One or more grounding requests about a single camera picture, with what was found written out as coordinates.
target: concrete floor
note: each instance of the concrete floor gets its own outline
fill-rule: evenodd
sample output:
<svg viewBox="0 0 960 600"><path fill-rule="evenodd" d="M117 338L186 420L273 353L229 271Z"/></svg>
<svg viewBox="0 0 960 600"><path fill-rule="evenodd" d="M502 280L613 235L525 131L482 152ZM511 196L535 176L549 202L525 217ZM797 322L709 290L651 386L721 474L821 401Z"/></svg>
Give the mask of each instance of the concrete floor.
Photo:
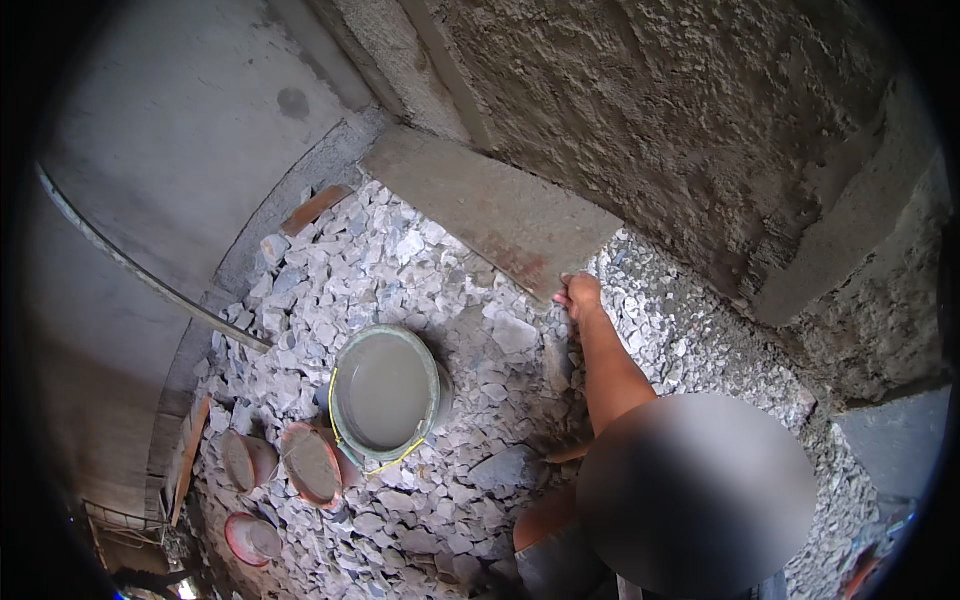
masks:
<svg viewBox="0 0 960 600"><path fill-rule="evenodd" d="M143 267L193 300L222 296L211 279L237 233L290 165L354 114L317 66L256 0L123 3L69 82L41 158ZM189 319L42 193L35 204L23 293L42 413L76 492L141 515L156 505L144 482L158 401ZM178 410L160 412L179 424Z"/></svg>

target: blurred region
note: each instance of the blurred region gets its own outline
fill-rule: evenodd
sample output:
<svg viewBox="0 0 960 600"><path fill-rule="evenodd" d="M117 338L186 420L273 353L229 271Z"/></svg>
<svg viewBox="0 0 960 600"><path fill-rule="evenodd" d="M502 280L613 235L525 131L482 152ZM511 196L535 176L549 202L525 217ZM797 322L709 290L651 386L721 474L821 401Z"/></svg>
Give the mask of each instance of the blurred region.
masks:
<svg viewBox="0 0 960 600"><path fill-rule="evenodd" d="M771 577L806 540L813 469L763 411L711 394L666 396L594 442L577 512L597 554L654 593L722 598Z"/></svg>

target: gray liquid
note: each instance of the gray liquid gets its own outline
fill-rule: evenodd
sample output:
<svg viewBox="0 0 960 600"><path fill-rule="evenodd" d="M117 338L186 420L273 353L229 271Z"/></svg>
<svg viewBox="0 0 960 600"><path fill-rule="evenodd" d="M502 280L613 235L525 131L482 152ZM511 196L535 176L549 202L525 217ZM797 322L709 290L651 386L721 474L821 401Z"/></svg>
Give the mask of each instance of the gray liquid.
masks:
<svg viewBox="0 0 960 600"><path fill-rule="evenodd" d="M357 367L348 403L353 423L380 448L396 448L417 432L430 401L420 355L392 335L365 340L355 349Z"/></svg>

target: terracotta pot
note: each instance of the terracotta pot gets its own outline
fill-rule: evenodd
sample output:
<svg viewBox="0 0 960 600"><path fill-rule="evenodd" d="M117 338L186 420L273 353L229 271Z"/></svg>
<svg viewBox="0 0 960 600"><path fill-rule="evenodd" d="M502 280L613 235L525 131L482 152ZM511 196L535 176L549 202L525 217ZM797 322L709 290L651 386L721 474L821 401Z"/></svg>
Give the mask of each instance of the terracotta pot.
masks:
<svg viewBox="0 0 960 600"><path fill-rule="evenodd" d="M249 495L276 476L279 457L274 447L263 440L228 429L220 441L220 452L224 457L227 478L243 495ZM231 458L231 452L239 456ZM243 485L245 482L252 482L253 485L247 488Z"/></svg>

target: gravel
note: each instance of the gravel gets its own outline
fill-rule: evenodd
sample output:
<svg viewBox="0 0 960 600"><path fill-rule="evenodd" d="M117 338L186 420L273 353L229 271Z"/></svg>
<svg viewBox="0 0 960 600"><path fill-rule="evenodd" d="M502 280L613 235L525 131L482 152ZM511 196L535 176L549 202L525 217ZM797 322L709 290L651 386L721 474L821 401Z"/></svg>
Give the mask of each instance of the gravel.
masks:
<svg viewBox="0 0 960 600"><path fill-rule="evenodd" d="M252 274L253 289L228 317L252 315L242 328L277 345L261 355L215 335L197 392L217 400L196 471L228 568L263 595L334 599L459 598L451 577L462 584L479 564L513 572L517 515L574 481L579 467L539 456L591 435L583 355L565 311L534 300L374 180L296 238L271 236L263 248L267 270ZM588 269L658 394L737 397L797 436L819 496L787 583L794 598L836 596L852 539L878 519L876 490L793 365L700 278L625 230ZM287 425L325 412L325 386L348 336L377 323L416 331L447 366L450 420L401 464L346 488L335 512L301 500L282 469L250 496L231 491L220 455L226 423L262 430L279 449ZM235 511L279 523L279 559L257 570L232 557L217 532ZM452 575L434 559L447 554L456 557Z"/></svg>

